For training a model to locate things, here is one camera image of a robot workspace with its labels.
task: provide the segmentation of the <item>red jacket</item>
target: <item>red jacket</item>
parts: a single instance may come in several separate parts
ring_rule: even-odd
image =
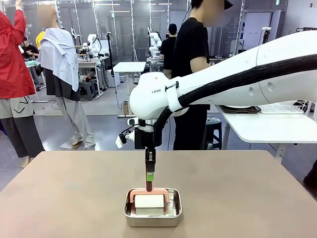
[[[18,47],[23,41],[25,27],[22,11],[16,11],[14,26],[0,11],[0,98],[35,94],[30,73]]]

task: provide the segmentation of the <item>mannequin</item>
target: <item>mannequin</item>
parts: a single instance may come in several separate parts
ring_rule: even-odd
[[[63,116],[70,121],[75,138],[73,145],[84,141],[85,149],[88,149],[95,146],[95,141],[80,102],[78,61],[74,43],[70,33],[59,28],[56,9],[52,5],[46,5],[44,11],[43,22],[51,26],[48,26],[41,40],[37,74],[44,71],[47,94],[56,96]]]
[[[25,157],[24,168],[44,148],[29,97],[35,94],[34,85],[19,49],[26,28],[21,0],[15,5],[14,26],[0,12],[0,120],[18,157]]]

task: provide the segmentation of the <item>ceiling light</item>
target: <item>ceiling light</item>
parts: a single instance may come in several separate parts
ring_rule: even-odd
[[[111,4],[111,3],[96,3],[95,4],[96,6],[119,6],[120,4],[119,3],[114,3],[114,4]]]

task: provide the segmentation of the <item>white shirt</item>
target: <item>white shirt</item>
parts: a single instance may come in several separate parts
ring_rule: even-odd
[[[72,37],[68,31],[48,28],[41,40],[38,63],[53,71],[53,75],[78,90],[78,60]]]

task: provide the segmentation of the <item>gray pants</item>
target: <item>gray pants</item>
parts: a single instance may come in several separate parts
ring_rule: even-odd
[[[35,85],[36,89],[41,89],[41,82],[40,82],[40,79],[35,72],[35,67],[31,67],[30,72],[32,74],[33,80],[35,81],[34,85]]]
[[[171,79],[172,78],[172,70],[171,69],[163,69],[163,74],[166,76],[166,78]]]
[[[81,102],[63,97],[57,97],[56,100],[61,113],[70,121],[74,138],[77,140],[83,139],[85,148],[94,146],[96,143]]]
[[[0,99],[0,120],[19,158],[44,151],[28,96]]]

